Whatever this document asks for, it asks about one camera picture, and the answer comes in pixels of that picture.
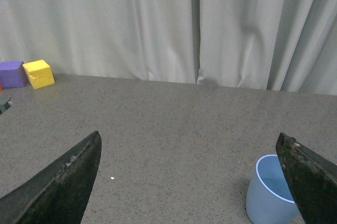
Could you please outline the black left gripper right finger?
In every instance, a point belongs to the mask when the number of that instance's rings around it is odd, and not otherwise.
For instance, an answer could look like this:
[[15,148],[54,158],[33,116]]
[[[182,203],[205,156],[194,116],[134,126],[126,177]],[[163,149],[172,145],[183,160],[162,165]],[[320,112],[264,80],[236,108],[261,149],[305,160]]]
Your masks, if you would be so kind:
[[280,133],[275,150],[305,223],[336,223],[336,164]]

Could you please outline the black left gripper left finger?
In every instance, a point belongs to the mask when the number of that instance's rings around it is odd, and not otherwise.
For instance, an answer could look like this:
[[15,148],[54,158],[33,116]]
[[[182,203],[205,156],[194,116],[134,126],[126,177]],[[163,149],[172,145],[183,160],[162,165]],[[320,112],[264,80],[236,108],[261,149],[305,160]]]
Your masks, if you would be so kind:
[[81,223],[97,176],[98,131],[1,198],[1,223]]

